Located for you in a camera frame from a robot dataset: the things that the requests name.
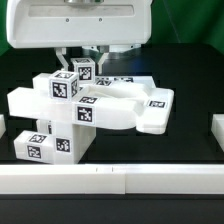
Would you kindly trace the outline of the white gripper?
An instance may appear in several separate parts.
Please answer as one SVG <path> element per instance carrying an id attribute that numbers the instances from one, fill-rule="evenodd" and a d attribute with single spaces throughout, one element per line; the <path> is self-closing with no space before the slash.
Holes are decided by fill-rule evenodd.
<path id="1" fill-rule="evenodd" d="M 8 0 L 7 41 L 14 48 L 56 48 L 67 71 L 66 49 L 98 46 L 98 73 L 108 45 L 146 43 L 152 33 L 153 0 Z"/>

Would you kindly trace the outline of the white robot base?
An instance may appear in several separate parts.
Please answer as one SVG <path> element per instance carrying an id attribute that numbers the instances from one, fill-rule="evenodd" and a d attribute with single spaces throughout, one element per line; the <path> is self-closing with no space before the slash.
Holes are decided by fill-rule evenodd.
<path id="1" fill-rule="evenodd" d="M 131 45 L 108 45 L 109 46 L 109 55 L 107 59 L 116 60 L 124 59 L 138 55 L 141 51 L 140 44 L 131 44 Z M 83 54 L 87 57 L 94 58 L 99 60 L 100 53 L 97 49 L 98 46 L 85 46 L 82 48 Z"/>

